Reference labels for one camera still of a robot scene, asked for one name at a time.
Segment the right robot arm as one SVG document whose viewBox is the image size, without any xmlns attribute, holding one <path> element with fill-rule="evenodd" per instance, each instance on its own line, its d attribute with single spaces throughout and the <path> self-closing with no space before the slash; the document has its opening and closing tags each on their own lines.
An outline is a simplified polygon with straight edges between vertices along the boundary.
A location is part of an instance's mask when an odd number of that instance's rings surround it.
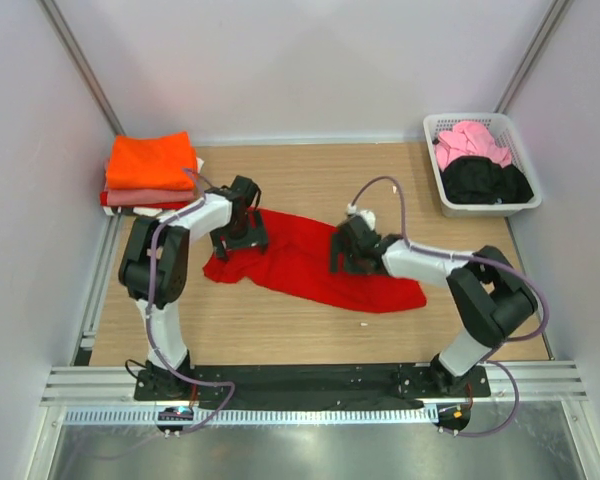
<svg viewBox="0 0 600 480">
<path fill-rule="evenodd" d="M 398 234 L 383 236 L 361 214 L 348 216 L 332 234 L 330 270 L 449 289 L 463 329 L 424 374 L 444 396 L 459 394 L 476 365 L 538 310 L 531 287 L 498 248 L 459 252 L 427 247 Z"/>
</svg>

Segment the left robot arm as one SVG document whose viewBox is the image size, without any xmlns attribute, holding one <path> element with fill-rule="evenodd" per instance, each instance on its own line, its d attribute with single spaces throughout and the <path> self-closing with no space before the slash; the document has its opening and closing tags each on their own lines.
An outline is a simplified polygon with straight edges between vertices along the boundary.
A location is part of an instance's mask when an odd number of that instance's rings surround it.
<svg viewBox="0 0 600 480">
<path fill-rule="evenodd" d="M 236 176 L 231 185 L 211 186 L 174 213 L 134 221 L 118 279 L 141 314 L 149 343 L 147 360 L 133 374 L 136 400 L 182 400 L 200 384 L 193 379 L 179 315 L 190 244 L 208 236 L 213 258 L 223 262 L 237 251 L 265 253 L 269 238 L 260 198 L 252 179 Z"/>
</svg>

